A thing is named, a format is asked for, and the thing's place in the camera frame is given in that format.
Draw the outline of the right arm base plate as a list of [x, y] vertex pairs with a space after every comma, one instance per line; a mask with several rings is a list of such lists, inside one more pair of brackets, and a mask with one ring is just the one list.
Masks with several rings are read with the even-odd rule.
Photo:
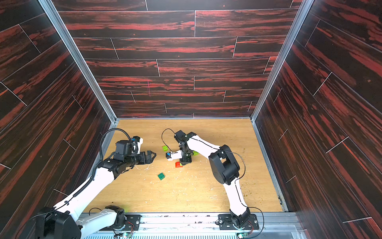
[[242, 220], [232, 214], [219, 214], [218, 219], [215, 222], [219, 226], [220, 230], [258, 230], [259, 223], [257, 216], [251, 214], [249, 218]]

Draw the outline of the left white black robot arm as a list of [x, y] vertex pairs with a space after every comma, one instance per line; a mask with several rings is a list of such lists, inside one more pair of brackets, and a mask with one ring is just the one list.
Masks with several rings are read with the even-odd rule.
[[156, 153], [140, 150], [143, 139], [120, 140], [110, 157], [101, 161], [92, 175], [68, 197], [53, 208], [45, 207], [36, 215], [35, 238], [37, 239], [84, 239], [104, 228], [126, 228], [124, 209], [107, 206], [96, 214], [81, 218], [91, 201], [120, 174], [135, 165], [151, 164]]

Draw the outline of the dark green lego brick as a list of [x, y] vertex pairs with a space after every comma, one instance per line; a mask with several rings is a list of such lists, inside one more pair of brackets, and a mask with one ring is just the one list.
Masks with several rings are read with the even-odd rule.
[[163, 180], [163, 179], [165, 178], [164, 173], [160, 173], [160, 174], [158, 174], [158, 178], [159, 178], [160, 180]]

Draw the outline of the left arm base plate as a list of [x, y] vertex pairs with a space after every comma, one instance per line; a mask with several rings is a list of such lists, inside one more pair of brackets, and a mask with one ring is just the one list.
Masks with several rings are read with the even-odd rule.
[[141, 224], [141, 217], [142, 215], [139, 214], [124, 214], [124, 219], [122, 216], [118, 216], [113, 228], [116, 231], [137, 232]]

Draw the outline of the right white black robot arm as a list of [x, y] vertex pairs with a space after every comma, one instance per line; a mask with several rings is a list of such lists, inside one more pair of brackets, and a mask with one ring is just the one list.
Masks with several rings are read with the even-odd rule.
[[207, 158], [212, 174], [217, 182], [225, 188], [233, 225], [238, 229], [243, 228], [247, 224], [251, 212], [244, 201], [240, 188], [240, 166], [229, 146], [217, 146], [201, 139], [194, 132], [186, 134], [181, 130], [175, 132], [174, 139], [179, 144], [180, 149], [176, 152], [167, 153], [166, 158], [169, 161], [178, 159], [182, 165], [192, 162], [194, 152]]

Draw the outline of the red lego brick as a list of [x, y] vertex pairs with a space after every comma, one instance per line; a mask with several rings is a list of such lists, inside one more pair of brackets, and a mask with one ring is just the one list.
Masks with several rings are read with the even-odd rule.
[[180, 162], [176, 162], [175, 163], [175, 167], [176, 168], [181, 168], [181, 167], [183, 167], [183, 165]]

